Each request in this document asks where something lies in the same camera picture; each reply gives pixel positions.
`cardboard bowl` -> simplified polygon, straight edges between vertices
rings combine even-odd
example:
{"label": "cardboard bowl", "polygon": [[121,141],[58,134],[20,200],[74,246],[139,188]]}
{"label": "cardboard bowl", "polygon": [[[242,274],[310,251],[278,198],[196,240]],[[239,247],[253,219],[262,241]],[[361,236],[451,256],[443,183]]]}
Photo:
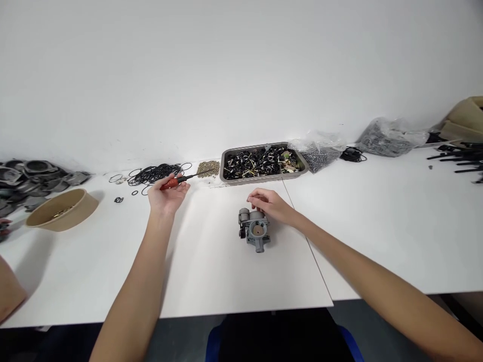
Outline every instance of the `cardboard bowl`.
{"label": "cardboard bowl", "polygon": [[[27,218],[27,227],[38,227],[52,231],[64,231],[80,224],[97,208],[99,201],[84,189],[70,190],[39,206]],[[72,207],[62,215],[52,218],[62,210]]]}

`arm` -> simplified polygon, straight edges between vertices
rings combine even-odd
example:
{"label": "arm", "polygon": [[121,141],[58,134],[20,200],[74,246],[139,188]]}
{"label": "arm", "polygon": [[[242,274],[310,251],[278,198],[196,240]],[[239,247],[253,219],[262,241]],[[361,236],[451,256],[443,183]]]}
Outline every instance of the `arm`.
{"label": "arm", "polygon": [[161,310],[166,251],[175,213],[190,188],[181,183],[177,189],[160,191],[172,178],[173,174],[159,180],[148,191],[151,213],[146,232],[99,333],[91,362],[131,362],[144,358]]}
{"label": "arm", "polygon": [[431,299],[296,212],[274,191],[248,200],[310,239],[382,318],[435,360],[481,361],[483,343]]}
{"label": "arm", "polygon": [[[0,219],[0,223],[10,224],[7,219]],[[0,236],[8,235],[10,230],[0,231]],[[0,256],[0,324],[25,300],[27,293],[19,284],[14,272],[7,262]]]}

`person's left hand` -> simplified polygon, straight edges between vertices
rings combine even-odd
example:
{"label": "person's left hand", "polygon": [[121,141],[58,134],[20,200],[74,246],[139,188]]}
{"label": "person's left hand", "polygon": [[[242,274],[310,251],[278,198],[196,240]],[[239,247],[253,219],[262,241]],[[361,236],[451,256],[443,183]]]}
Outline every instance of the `person's left hand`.
{"label": "person's left hand", "polygon": [[182,182],[176,188],[161,191],[161,186],[173,178],[175,178],[175,175],[172,173],[168,177],[158,180],[147,192],[149,203],[151,204],[151,212],[158,216],[174,216],[190,189],[190,184]]}

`metal carburetor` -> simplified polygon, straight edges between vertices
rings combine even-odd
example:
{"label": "metal carburetor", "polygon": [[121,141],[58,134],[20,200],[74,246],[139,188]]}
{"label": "metal carburetor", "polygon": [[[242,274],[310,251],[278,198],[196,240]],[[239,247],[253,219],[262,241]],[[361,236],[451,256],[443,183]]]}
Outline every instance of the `metal carburetor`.
{"label": "metal carburetor", "polygon": [[254,245],[257,253],[264,252],[263,245],[270,242],[270,236],[267,235],[270,223],[265,214],[261,211],[250,212],[247,208],[243,208],[238,213],[238,223],[240,238],[246,238],[247,244]]}

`clear plastic bag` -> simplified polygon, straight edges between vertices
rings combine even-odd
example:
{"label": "clear plastic bag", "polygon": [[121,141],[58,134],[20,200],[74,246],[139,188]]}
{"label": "clear plastic bag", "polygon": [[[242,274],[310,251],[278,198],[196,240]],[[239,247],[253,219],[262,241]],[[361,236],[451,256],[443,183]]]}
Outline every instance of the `clear plastic bag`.
{"label": "clear plastic bag", "polygon": [[288,141],[288,148],[300,152],[310,172],[316,173],[338,159],[347,142],[338,133],[310,131],[307,137]]}
{"label": "clear plastic bag", "polygon": [[398,157],[425,144],[428,137],[426,131],[411,131],[404,119],[379,117],[367,126],[356,147],[379,156]]}

